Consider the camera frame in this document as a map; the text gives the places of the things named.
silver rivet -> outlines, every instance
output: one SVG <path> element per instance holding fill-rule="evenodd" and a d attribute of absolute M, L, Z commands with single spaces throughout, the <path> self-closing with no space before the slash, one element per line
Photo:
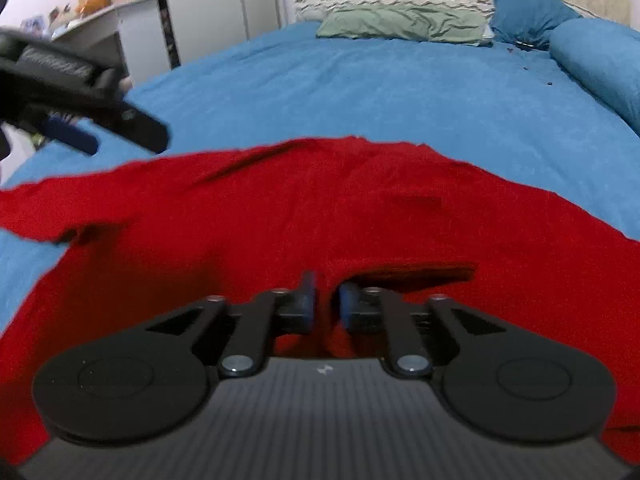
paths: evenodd
<path fill-rule="evenodd" d="M 229 355 L 222 359 L 222 366 L 230 372 L 245 372 L 254 365 L 254 360 L 247 355 Z"/>
<path fill-rule="evenodd" d="M 429 362 L 421 355 L 403 355 L 397 362 L 398 368 L 405 372 L 421 372 L 429 367 Z"/>

red fabric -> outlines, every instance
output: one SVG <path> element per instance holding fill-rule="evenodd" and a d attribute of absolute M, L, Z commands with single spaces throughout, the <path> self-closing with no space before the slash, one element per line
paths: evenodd
<path fill-rule="evenodd" d="M 427 146 L 309 139 L 135 162 L 4 190 L 0 225 L 72 238 L 0 339 L 0 455 L 14 463 L 47 437 L 30 381 L 50 356 L 208 294 L 295 286 L 307 269 L 317 329 L 280 353 L 366 352 L 329 308 L 353 276 L 409 300 L 444 292 L 599 357 L 618 383 L 609 427 L 640 426 L 640 244 Z M 462 281 L 425 290 L 447 280 Z M 637 432 L 606 438 L 640 460 Z"/>

gray ribbed panel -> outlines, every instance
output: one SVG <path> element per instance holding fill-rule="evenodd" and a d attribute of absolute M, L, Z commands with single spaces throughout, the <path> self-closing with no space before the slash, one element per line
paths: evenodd
<path fill-rule="evenodd" d="M 626 470 L 593 439 L 524 448 L 485 438 L 427 384 L 395 380 L 375 360 L 285 359 L 223 382 L 170 435 L 125 449 L 53 440 L 22 467 L 28 480 L 618 480 Z"/>

blue bed sheet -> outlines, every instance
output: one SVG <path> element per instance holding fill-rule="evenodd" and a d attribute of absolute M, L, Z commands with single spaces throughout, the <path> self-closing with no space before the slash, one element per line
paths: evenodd
<path fill-rule="evenodd" d="M 171 125 L 169 155 L 306 136 L 427 143 L 555 191 L 640 239 L 640 139 L 548 52 L 503 43 L 318 40 L 317 28 L 302 23 L 264 35 L 161 76 L 129 98 Z M 52 143 L 8 185 L 149 157 L 87 128 L 100 138 L 98 155 Z M 0 232 L 0 332 L 64 251 Z"/>

white wardrobe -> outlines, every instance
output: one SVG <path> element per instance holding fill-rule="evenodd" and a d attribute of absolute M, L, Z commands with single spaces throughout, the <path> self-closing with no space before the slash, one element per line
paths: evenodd
<path fill-rule="evenodd" d="M 167 0 L 180 62 L 280 27 L 278 0 Z"/>

